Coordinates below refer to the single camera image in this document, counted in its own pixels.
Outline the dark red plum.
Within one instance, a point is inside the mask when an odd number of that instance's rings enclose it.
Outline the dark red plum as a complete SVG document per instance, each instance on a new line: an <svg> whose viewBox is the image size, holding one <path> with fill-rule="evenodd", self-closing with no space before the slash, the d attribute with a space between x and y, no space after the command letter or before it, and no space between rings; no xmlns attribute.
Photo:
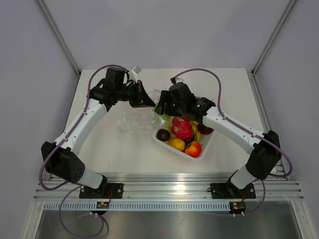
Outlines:
<svg viewBox="0 0 319 239"><path fill-rule="evenodd" d="M197 126L197 129L202 135L210 135L214 131L214 129L212 129L210 127L206 127L202 124L199 124Z"/></svg>

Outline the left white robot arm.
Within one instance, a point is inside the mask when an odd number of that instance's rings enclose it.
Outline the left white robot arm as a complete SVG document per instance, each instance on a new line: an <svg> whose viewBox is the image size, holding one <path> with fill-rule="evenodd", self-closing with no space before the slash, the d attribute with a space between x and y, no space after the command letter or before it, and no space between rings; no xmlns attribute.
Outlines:
<svg viewBox="0 0 319 239"><path fill-rule="evenodd" d="M44 190L50 188L43 182L43 172L64 179L65 183L88 187L96 198L108 192L107 178L85 166L78 157L86 138L106 113L117 102L128 102L132 108L154 107L155 103L146 93L137 75L140 67L128 70L120 65L106 65L96 70L106 75L92 87L89 79L85 104L71 125L53 142L41 147L43 164L39 171L39 183Z"/></svg>

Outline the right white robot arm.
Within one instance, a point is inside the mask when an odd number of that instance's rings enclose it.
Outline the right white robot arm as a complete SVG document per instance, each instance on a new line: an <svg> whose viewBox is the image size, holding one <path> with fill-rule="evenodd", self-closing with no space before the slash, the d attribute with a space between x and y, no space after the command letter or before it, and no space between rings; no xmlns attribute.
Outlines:
<svg viewBox="0 0 319 239"><path fill-rule="evenodd" d="M162 90L155 108L159 115L182 117L212 128L238 144L248 155L247 163L229 179L215 188L219 198L239 199L249 194L249 186L256 180L266 179L281 159L278 135L270 130L263 133L228 118L207 98L196 98L187 84L179 82L169 90Z"/></svg>

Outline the green cabbage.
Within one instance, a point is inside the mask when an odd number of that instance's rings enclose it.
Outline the green cabbage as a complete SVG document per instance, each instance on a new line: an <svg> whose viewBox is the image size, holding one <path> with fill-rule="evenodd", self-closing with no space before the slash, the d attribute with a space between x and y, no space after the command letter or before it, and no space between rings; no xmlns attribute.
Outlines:
<svg viewBox="0 0 319 239"><path fill-rule="evenodd" d="M170 121L171 120L171 117L164 114L164 115L159 115L157 114L156 112L154 112L154 117L155 117L155 120L158 120L158 121L161 121L161 120L164 120L164 121Z"/></svg>

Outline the clear zip top bag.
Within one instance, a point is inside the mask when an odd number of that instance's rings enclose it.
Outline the clear zip top bag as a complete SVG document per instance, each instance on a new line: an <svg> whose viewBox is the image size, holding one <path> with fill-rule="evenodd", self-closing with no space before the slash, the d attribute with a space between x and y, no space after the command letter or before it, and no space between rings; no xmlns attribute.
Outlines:
<svg viewBox="0 0 319 239"><path fill-rule="evenodd" d="M150 133L167 123L166 116L155 112L155 107L132 108L129 103L120 102L117 129L126 133Z"/></svg>

